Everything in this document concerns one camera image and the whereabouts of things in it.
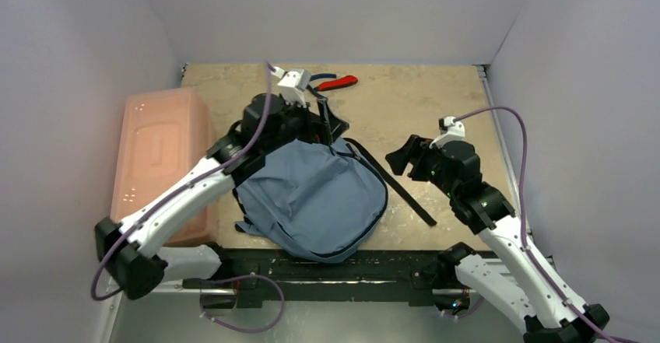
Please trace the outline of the blue student backpack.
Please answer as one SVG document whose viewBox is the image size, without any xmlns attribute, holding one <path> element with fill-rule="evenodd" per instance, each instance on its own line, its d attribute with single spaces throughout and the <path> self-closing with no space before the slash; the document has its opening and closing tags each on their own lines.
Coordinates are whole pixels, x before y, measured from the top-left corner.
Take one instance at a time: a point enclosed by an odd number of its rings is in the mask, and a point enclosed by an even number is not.
<svg viewBox="0 0 660 343">
<path fill-rule="evenodd" d="M 239 233 L 271 240 L 288 254 L 337 264 L 369 239 L 392 189 L 428 225 L 436 221 L 361 145 L 339 138 L 331 146 L 295 140 L 233 189 L 243 214 Z"/>
</svg>

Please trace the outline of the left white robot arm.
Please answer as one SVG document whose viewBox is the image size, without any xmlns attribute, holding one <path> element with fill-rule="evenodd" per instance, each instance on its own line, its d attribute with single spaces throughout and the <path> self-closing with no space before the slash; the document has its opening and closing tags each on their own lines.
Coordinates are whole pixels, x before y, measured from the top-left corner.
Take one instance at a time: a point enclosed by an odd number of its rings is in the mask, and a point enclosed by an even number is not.
<svg viewBox="0 0 660 343">
<path fill-rule="evenodd" d="M 316 101 L 314 113 L 306 101 L 288 103 L 281 95 L 258 94 L 241 120 L 172 187 L 119 222 L 101 219 L 94 227 L 100 266 L 93 276 L 92 298 L 113 296 L 97 292 L 102 271 L 130 300 L 148 295 L 174 269 L 173 261 L 159 253 L 163 245 L 203 208 L 263 168 L 269 153 L 295 140 L 332 145 L 349 123 L 332 113 L 326 98 Z"/>
</svg>

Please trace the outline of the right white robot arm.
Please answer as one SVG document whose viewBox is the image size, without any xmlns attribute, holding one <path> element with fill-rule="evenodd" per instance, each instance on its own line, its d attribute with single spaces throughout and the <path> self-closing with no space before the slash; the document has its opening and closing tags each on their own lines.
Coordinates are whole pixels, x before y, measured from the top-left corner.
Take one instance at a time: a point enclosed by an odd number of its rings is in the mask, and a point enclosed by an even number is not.
<svg viewBox="0 0 660 343">
<path fill-rule="evenodd" d="M 599 304 L 588 304 L 556 273 L 522 228 L 504 195 L 483 181 L 473 145 L 450 141 L 440 147 L 411 135 L 385 157 L 393 174 L 430 182 L 444 193 L 455 217 L 500 259 L 509 276 L 491 270 L 463 243 L 437 265 L 439 280 L 477 291 L 522 333 L 525 342 L 594 342 L 609 322 Z"/>
</svg>

